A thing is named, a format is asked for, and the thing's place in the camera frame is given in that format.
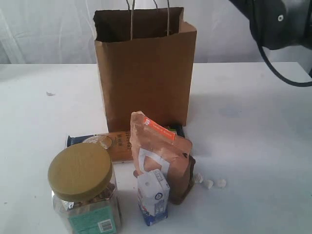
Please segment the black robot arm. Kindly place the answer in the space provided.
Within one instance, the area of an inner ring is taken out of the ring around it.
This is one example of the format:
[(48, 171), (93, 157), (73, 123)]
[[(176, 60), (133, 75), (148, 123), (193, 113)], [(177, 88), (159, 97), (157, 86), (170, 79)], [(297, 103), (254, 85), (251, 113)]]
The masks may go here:
[(310, 0), (232, 0), (249, 20), (253, 39), (262, 47), (278, 50), (289, 46), (312, 48)]

